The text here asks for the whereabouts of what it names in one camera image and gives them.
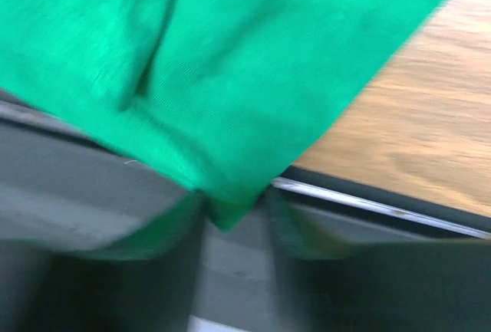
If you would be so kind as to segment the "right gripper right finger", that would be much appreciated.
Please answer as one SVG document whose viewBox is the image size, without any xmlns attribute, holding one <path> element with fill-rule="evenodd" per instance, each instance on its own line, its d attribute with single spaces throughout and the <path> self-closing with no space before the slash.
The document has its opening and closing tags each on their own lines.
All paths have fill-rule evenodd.
<svg viewBox="0 0 491 332">
<path fill-rule="evenodd" d="M 356 242 L 268 192 L 280 331 L 488 331 L 490 243 Z"/>
</svg>

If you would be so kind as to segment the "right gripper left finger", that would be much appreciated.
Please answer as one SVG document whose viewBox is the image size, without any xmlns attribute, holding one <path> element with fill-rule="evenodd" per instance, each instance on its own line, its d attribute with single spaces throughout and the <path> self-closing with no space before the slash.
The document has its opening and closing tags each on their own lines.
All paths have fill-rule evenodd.
<svg viewBox="0 0 491 332">
<path fill-rule="evenodd" d="M 206 197 L 190 193 L 129 235 L 68 251 L 1 243 L 3 331 L 185 331 Z"/>
</svg>

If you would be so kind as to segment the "green t shirt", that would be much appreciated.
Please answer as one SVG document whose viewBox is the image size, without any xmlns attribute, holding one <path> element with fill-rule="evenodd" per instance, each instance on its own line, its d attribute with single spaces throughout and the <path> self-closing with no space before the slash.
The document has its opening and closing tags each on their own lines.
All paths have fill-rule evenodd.
<svg viewBox="0 0 491 332">
<path fill-rule="evenodd" d="M 443 0 L 1 0 L 1 85 L 233 227 Z"/>
</svg>

